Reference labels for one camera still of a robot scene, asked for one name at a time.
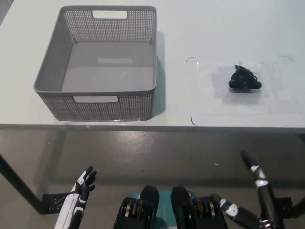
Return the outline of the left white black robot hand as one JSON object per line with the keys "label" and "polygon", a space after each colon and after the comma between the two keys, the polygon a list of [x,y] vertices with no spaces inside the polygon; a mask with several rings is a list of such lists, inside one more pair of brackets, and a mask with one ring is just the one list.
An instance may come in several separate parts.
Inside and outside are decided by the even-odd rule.
{"label": "left white black robot hand", "polygon": [[86,208],[88,197],[95,189],[93,184],[97,171],[89,166],[77,179],[64,200],[59,212],[55,229],[78,229]]}

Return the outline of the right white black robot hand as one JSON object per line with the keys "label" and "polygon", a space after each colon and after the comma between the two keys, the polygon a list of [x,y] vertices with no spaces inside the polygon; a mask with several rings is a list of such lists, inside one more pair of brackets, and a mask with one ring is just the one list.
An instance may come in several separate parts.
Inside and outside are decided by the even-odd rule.
{"label": "right white black robot hand", "polygon": [[261,207],[261,216],[221,197],[211,194],[220,210],[233,222],[244,229],[283,229],[283,220],[277,210],[275,195],[272,187],[255,158],[250,153],[242,150],[241,158],[253,176],[257,189],[258,200]]}

